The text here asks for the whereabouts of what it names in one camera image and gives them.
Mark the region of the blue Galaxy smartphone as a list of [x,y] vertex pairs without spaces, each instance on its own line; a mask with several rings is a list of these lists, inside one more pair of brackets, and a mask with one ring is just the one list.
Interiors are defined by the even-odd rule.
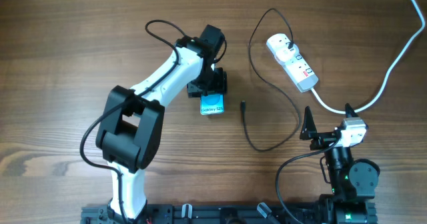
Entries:
[[215,115],[224,112],[224,96],[213,94],[200,97],[200,113],[202,115]]

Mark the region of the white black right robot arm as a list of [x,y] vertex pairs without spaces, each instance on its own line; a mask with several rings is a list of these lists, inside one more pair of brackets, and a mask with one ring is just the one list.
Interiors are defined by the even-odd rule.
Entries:
[[324,181],[331,185],[332,194],[322,194],[314,207],[316,223],[378,222],[375,204],[375,188],[379,182],[380,168],[369,159],[354,159],[351,148],[363,142],[368,125],[347,103],[345,118],[330,132],[316,129],[309,107],[304,111],[301,140],[310,140],[312,151],[324,154],[321,165],[328,174]]

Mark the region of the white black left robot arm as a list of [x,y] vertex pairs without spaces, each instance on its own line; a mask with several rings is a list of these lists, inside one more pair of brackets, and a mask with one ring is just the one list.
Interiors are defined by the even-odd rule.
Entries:
[[190,98],[222,101],[226,72],[217,68],[224,34],[187,35],[173,44],[167,61],[146,80],[127,89],[114,87],[107,98],[95,140],[115,175],[109,217],[135,223],[145,211],[145,169],[159,149],[166,107],[182,89]]

